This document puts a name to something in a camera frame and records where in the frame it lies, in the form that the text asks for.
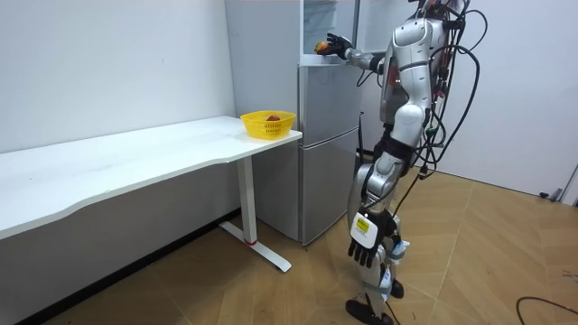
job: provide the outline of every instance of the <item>freezer door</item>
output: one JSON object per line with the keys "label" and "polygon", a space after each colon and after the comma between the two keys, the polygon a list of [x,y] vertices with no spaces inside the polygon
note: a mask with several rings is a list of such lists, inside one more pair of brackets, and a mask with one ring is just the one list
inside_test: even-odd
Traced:
{"label": "freezer door", "polygon": [[299,128],[303,146],[342,135],[359,124],[361,70],[351,66],[299,68]]}
{"label": "freezer door", "polygon": [[304,245],[346,210],[353,182],[357,130],[329,142],[301,148],[301,241]]}

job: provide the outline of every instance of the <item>desk leg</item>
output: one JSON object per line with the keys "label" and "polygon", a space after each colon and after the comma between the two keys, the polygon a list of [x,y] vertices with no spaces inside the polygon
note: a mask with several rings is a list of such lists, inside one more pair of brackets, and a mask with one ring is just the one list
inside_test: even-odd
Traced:
{"label": "desk leg", "polygon": [[283,272],[291,268],[291,264],[267,246],[256,240],[256,216],[255,216],[255,193],[253,191],[253,165],[251,157],[237,161],[238,188],[241,195],[241,213],[243,218],[243,230],[226,221],[220,226],[231,235],[237,237],[258,252],[262,257],[269,260]]}

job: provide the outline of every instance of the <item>baseboard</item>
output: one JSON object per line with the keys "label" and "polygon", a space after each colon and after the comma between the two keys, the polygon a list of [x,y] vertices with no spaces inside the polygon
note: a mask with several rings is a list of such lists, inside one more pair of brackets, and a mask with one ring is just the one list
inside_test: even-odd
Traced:
{"label": "baseboard", "polygon": [[47,321],[47,320],[59,315],[60,313],[66,311],[67,309],[74,307],[78,303],[81,303],[81,302],[87,300],[91,296],[93,296],[97,293],[100,293],[101,291],[107,289],[109,286],[119,282],[120,280],[123,280],[124,278],[128,277],[129,275],[134,274],[135,272],[145,268],[146,266],[150,265],[151,263],[154,263],[154,262],[158,261],[159,259],[174,252],[175,250],[189,244],[194,239],[207,234],[212,229],[217,228],[221,222],[230,221],[234,217],[236,217],[240,214],[241,214],[241,208],[235,209],[235,210],[229,212],[228,214],[226,214],[225,216],[218,218],[218,219],[210,222],[209,224],[207,224],[203,227],[200,227],[197,230],[194,230],[190,234],[185,235],[185,236],[173,241],[171,244],[157,249],[156,251],[152,252],[151,254],[140,258],[139,260],[121,268],[120,270],[118,270],[112,274],[105,276],[104,278],[94,282],[93,284],[90,284],[89,286],[87,286],[85,288],[78,290],[77,292],[71,294],[70,296],[68,296],[66,298],[64,298],[58,302],[53,303],[52,305],[44,308],[43,310],[34,313],[32,316],[29,316],[28,318],[17,322],[16,325],[42,324],[45,321]]}

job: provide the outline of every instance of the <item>desk top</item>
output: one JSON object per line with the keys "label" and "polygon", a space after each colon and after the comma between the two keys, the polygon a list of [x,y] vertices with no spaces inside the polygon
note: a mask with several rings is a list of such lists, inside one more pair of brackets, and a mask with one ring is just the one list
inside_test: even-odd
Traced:
{"label": "desk top", "polygon": [[0,154],[0,239],[89,204],[186,172],[229,163],[302,137],[249,137],[219,116]]}

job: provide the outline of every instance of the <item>wooden floor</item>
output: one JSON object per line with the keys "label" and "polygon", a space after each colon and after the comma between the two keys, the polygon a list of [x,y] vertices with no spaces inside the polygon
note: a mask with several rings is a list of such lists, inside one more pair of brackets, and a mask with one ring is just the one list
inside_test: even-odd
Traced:
{"label": "wooden floor", "polygon": [[[437,173],[399,214],[411,242],[398,275],[406,297],[390,302],[402,324],[519,324],[524,295],[578,310],[578,209]],[[362,293],[344,218],[306,248],[263,224],[258,235],[293,264],[287,274],[217,229],[49,324],[358,324],[344,310]],[[527,324],[578,325],[541,302],[522,313]]]}

